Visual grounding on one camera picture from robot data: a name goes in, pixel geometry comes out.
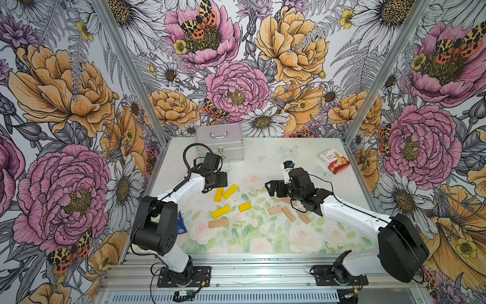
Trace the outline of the yellow short block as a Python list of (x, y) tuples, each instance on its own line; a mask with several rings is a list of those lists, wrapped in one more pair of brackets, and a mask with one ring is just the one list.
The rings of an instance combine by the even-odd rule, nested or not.
[(216, 195), (215, 195), (215, 199), (214, 201), (216, 203), (221, 203), (222, 199), (223, 199), (223, 193), (224, 193), (224, 188), (223, 187), (219, 187), (217, 190), (216, 190)]
[(248, 211), (252, 208), (252, 204), (250, 202), (243, 203), (242, 205), (238, 206), (238, 209), (241, 213)]

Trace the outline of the yellow long block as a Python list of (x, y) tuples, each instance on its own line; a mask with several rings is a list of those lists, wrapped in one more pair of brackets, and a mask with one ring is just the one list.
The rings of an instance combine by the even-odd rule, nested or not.
[(211, 216), (213, 219), (218, 219), (220, 218), (221, 216), (224, 216), (226, 214), (228, 214), (229, 212), (231, 212), (232, 208), (229, 206), (229, 205), (225, 205), (221, 208), (219, 208), (218, 210), (214, 211), (211, 213)]
[(228, 200), (235, 192), (237, 192), (239, 190), (239, 186), (237, 186), (236, 184), (233, 184), (232, 186), (230, 186), (222, 195), (222, 198), (224, 198), (225, 200)]

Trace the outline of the wooden block diagonal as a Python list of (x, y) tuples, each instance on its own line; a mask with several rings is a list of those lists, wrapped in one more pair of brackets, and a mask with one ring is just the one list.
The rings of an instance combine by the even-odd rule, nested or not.
[(296, 217), (287, 207), (282, 207), (282, 212), (291, 223), (296, 221)]

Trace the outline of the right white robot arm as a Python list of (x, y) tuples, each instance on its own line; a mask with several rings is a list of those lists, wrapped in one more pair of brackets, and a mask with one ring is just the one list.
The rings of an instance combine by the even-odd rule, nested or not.
[(378, 244), (375, 250), (346, 250), (337, 257), (328, 275), (338, 285), (351, 285), (357, 279), (363, 284), (370, 274), (387, 274), (405, 283), (417, 275), (425, 279), (423, 265), (429, 249), (407, 216), (388, 216), (353, 205), (333, 190), (316, 187), (313, 177), (288, 162), (284, 179), (268, 181), (265, 188), (270, 196), (299, 202), (306, 211), (341, 222)]

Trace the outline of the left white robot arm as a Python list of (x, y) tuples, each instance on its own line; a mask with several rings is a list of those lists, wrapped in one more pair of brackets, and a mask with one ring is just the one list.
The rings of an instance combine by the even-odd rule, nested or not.
[(161, 275), (169, 282), (185, 286), (194, 275), (192, 258), (177, 244), (178, 206), (196, 195), (227, 186), (225, 172), (205, 176), (192, 173), (165, 193), (140, 200), (130, 242), (166, 266)]

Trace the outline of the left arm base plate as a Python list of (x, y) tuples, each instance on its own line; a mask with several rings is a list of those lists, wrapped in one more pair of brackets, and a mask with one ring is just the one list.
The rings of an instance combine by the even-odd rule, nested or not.
[(163, 270), (158, 275), (158, 288), (207, 288), (210, 286), (212, 268), (210, 266), (193, 266), (185, 272), (176, 273)]

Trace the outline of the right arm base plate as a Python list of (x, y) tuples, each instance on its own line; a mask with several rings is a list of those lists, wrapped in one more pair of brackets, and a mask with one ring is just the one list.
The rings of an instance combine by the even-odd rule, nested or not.
[(342, 268), (333, 265), (314, 265), (310, 268), (310, 275), (314, 277), (317, 286), (351, 286), (368, 285), (367, 276), (352, 276)]

